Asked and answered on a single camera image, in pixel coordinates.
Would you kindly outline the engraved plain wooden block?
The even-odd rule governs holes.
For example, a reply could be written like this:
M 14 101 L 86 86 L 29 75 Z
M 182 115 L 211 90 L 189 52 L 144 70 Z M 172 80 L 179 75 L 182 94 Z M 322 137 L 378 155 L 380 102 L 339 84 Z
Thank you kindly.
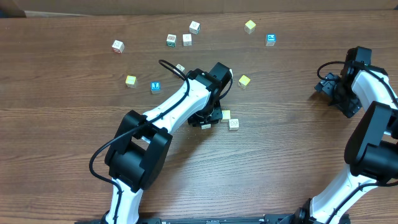
M 230 131 L 237 131 L 239 129 L 239 119 L 230 119 L 228 124 Z

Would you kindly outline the yellow top duck block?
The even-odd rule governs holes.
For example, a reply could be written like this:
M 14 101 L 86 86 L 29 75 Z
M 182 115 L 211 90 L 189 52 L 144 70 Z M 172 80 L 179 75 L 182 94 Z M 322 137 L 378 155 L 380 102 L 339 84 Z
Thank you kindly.
M 249 77 L 247 77 L 246 75 L 242 75 L 241 78 L 238 80 L 238 85 L 242 89 L 246 89 L 250 81 L 251 79 Z

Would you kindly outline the yellow S wooden block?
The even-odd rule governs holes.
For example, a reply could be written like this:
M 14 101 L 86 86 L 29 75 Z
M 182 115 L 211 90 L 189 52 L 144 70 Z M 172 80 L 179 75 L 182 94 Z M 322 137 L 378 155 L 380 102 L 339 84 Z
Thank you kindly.
M 222 119 L 221 122 L 228 122 L 231 119 L 231 111 L 230 110 L 222 110 Z

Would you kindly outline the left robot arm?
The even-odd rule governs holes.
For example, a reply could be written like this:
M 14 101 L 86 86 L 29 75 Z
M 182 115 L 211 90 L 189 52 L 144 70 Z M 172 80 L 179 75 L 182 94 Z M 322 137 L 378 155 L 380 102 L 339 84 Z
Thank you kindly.
M 104 159 L 113 197 L 101 223 L 137 223 L 142 194 L 160 174 L 173 133 L 183 123 L 203 128 L 223 118 L 220 100 L 233 83 L 230 68 L 217 63 L 209 72 L 183 73 L 165 60 L 159 63 L 182 78 L 183 85 L 156 108 L 144 114 L 132 110 L 122 119 Z

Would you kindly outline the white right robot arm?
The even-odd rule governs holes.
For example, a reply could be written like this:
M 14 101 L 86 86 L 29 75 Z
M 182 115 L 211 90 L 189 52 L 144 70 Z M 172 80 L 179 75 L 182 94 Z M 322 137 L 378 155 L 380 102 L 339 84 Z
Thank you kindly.
M 397 94 L 387 72 L 371 64 L 372 50 L 349 49 L 339 75 L 320 77 L 315 90 L 347 118 L 365 111 L 345 147 L 345 166 L 317 196 L 282 223 L 349 223 L 347 211 L 366 193 L 397 185 Z

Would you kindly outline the red bird yellow block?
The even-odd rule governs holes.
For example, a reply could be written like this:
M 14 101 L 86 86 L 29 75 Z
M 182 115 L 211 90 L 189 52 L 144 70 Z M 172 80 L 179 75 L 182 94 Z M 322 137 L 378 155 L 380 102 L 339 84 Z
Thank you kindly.
M 210 129 L 211 128 L 211 124 L 203 124 L 201 125 L 201 129 Z

